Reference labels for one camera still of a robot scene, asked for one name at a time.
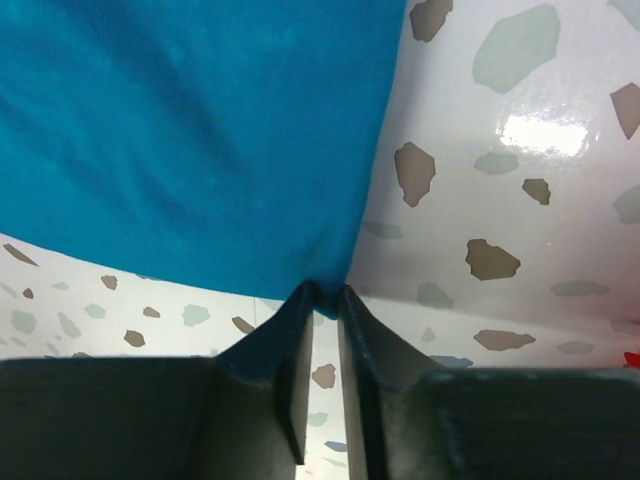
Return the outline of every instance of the blue fabric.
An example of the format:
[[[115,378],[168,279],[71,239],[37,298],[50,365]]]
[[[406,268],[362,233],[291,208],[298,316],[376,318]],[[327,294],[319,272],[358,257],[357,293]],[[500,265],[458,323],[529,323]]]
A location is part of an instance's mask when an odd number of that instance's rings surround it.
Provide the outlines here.
[[[404,8],[0,2],[0,231],[198,287],[335,292]]]

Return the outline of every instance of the terrazzo pattern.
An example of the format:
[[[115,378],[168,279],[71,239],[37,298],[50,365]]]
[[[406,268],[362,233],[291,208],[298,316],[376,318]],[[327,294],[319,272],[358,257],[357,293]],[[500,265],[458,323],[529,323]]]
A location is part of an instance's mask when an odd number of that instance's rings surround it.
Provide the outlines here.
[[[349,283],[440,364],[640,350],[639,4],[409,2]],[[4,358],[216,355],[282,304],[0,245]],[[343,480],[336,323],[314,328],[298,478]]]

